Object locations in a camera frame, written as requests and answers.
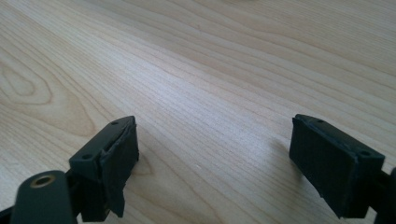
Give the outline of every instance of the circular hole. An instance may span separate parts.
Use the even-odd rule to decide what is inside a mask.
[[[36,178],[32,183],[30,184],[30,187],[33,189],[39,189],[47,186],[48,184],[52,183],[55,180],[54,175],[42,175],[38,178]]]
[[[368,152],[368,151],[361,151],[361,155],[363,155],[363,156],[370,156],[370,152]]]
[[[90,159],[92,157],[92,154],[85,154],[82,156],[82,159],[87,160]]]

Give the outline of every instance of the wood grain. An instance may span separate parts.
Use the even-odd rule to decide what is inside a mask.
[[[326,119],[396,165],[396,3],[0,2],[0,209],[18,185],[135,115],[141,161],[106,223],[338,219],[289,159]]]

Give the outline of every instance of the wooden table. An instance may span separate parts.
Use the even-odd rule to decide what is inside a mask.
[[[0,2],[0,209],[135,115],[141,160],[106,223],[338,219],[289,159],[291,118],[396,165],[396,2]]]

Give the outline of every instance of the black plastic bracket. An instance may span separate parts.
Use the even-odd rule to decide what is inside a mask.
[[[15,205],[0,212],[0,223],[104,221],[109,211],[122,217],[122,190],[139,159],[134,117],[107,124],[70,158],[70,170],[48,171],[25,180]]]
[[[365,217],[375,223],[396,222],[395,180],[381,171],[385,156],[322,119],[296,115],[290,158],[338,217]]]

